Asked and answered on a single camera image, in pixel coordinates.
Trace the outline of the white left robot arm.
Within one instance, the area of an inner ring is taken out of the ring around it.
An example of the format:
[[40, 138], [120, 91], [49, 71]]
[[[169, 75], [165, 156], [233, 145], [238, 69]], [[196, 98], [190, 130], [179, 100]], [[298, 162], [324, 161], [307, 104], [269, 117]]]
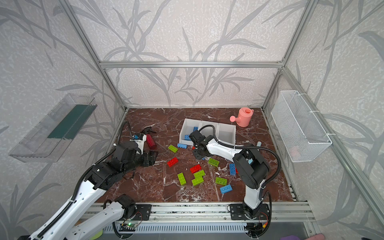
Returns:
[[119, 220], [133, 219], [136, 202], [123, 194], [98, 214], [78, 224], [86, 210], [123, 176], [137, 167], [154, 164], [158, 153], [145, 151], [150, 128], [131, 134], [131, 140], [116, 146], [89, 167], [78, 180], [73, 195], [42, 227], [21, 240], [89, 240], [104, 227]]

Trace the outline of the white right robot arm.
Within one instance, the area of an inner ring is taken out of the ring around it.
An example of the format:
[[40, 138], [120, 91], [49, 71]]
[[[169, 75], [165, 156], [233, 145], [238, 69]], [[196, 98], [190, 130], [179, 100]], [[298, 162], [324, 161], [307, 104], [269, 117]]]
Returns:
[[[199, 130], [194, 130], [189, 138], [195, 149], [193, 154], [197, 160], [213, 155], [225, 158], [235, 164], [238, 173], [246, 186], [243, 200], [245, 216], [253, 220], [260, 212], [264, 200], [263, 192], [268, 183], [278, 176], [282, 168], [279, 155], [271, 149], [257, 146], [240, 146], [226, 143], [216, 137], [216, 133], [204, 136], [202, 130], [205, 128], [216, 128], [206, 125]], [[272, 154], [277, 160], [277, 169], [272, 176], [268, 176], [270, 165], [260, 151]]]

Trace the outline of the clear wall shelf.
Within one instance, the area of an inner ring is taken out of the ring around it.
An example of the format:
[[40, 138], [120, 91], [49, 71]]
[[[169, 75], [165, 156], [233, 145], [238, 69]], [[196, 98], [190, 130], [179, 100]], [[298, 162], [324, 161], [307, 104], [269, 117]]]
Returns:
[[96, 108], [94, 97], [67, 94], [9, 156], [23, 163], [56, 163]]

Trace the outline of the red lego left centre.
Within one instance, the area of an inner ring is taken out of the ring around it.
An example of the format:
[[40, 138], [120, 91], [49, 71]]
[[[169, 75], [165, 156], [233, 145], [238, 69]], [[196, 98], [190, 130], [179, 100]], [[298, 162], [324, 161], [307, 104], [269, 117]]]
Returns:
[[179, 162], [179, 160], [178, 160], [178, 158], [173, 158], [173, 159], [171, 159], [171, 160], [169, 160], [168, 162], [167, 162], [167, 165], [169, 166], [169, 167], [172, 167], [172, 166], [174, 166], [176, 163], [178, 163]]

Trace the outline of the right controller board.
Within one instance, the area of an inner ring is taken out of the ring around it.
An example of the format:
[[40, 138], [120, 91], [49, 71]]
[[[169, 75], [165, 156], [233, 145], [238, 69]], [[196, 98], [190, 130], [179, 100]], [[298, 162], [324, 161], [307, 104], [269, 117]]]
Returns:
[[250, 238], [257, 238], [265, 234], [268, 228], [269, 228], [268, 222], [266, 222], [265, 224], [247, 223], [247, 225], [245, 226], [245, 231], [248, 232], [247, 235]]

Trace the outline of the controller board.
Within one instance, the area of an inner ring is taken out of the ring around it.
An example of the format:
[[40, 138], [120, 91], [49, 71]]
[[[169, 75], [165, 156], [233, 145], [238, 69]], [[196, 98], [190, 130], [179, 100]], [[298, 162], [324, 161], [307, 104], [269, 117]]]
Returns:
[[122, 233], [135, 232], [140, 225], [141, 225], [141, 222], [122, 223], [120, 224], [119, 231]]
[[268, 228], [269, 228], [268, 222], [266, 222], [265, 224], [247, 223], [247, 225], [245, 226], [245, 231], [248, 232], [247, 235], [250, 238], [257, 238], [265, 234]]

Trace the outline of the green lego long left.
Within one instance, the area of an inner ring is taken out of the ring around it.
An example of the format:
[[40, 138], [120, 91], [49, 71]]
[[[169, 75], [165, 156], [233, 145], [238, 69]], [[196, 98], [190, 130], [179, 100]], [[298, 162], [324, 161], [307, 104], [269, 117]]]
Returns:
[[186, 181], [183, 173], [179, 173], [177, 176], [178, 176], [178, 180], [179, 180], [181, 186], [184, 186], [187, 184], [187, 181]]

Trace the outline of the pink watering can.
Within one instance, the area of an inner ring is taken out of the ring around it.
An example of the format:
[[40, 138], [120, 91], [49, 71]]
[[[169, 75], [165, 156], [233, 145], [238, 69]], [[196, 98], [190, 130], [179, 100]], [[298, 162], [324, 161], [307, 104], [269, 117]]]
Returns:
[[239, 127], [245, 128], [249, 125], [253, 114], [254, 110], [244, 107], [239, 109], [239, 114], [237, 117], [231, 116], [230, 121], [232, 123], [236, 122]]

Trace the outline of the red lego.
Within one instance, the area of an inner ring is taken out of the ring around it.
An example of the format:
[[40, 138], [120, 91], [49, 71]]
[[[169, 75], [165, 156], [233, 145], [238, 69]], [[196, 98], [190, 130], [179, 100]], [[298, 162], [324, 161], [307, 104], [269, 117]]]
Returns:
[[196, 173], [196, 172], [199, 172], [199, 171], [201, 171], [202, 170], [202, 167], [201, 167], [201, 165], [195, 165], [195, 166], [193, 166], [192, 168], [190, 168], [190, 171], [191, 171], [191, 173], [192, 174], [194, 174], [194, 173]]
[[173, 159], [171, 159], [171, 160], [169, 160], [168, 162], [167, 162], [167, 165], [169, 166], [169, 167], [172, 167], [172, 166], [174, 166], [176, 163], [178, 163], [179, 162], [179, 160], [178, 160], [178, 158], [173, 158]]

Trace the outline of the left controller board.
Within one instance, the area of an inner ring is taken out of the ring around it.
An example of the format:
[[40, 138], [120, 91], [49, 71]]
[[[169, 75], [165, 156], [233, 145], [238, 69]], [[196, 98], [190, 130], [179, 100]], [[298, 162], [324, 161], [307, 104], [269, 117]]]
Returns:
[[140, 225], [141, 225], [141, 222], [122, 223], [120, 224], [119, 231], [122, 233], [135, 232]]

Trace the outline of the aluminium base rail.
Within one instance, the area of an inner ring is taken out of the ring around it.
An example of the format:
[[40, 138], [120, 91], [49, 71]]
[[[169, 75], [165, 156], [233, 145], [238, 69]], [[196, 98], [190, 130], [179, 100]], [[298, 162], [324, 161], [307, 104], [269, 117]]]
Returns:
[[254, 219], [245, 217], [241, 203], [230, 202], [175, 202], [149, 203], [151, 209], [145, 209], [134, 218], [134, 222], [143, 223], [252, 223], [259, 220], [277, 222], [315, 222], [314, 214], [306, 202], [273, 202], [271, 210], [261, 209]]

